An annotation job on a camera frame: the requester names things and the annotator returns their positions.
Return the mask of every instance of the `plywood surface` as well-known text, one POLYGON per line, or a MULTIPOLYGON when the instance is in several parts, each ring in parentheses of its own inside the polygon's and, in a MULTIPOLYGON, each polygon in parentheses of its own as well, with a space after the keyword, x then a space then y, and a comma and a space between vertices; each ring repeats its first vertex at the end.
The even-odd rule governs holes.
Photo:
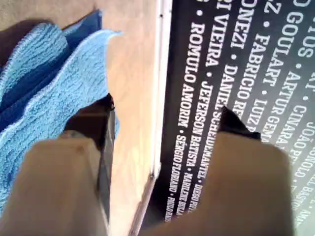
POLYGON ((108 57, 110 92, 121 121, 112 171, 114 236, 128 234, 151 164, 155 4, 154 0, 0 0, 1 65, 17 41, 45 19, 63 28, 100 8, 104 27, 124 32, 112 39, 108 57))

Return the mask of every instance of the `towel fold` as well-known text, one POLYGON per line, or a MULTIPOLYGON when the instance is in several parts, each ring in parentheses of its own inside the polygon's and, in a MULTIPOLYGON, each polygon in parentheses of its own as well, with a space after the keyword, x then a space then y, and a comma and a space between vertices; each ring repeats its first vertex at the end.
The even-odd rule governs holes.
POLYGON ((72 115, 108 94, 107 46, 119 33, 101 29, 101 20, 96 11, 64 31, 39 24, 2 68, 0 212, 26 151, 58 137, 72 115))

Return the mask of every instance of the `white strip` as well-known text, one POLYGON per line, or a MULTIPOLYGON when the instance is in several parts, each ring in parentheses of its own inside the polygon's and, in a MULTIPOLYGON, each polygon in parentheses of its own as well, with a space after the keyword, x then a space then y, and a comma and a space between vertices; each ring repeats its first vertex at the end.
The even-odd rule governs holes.
POLYGON ((155 64, 152 103, 152 165, 151 173, 157 177, 160 170, 161 140, 167 77, 168 50, 173 0, 157 1, 155 38, 155 64))

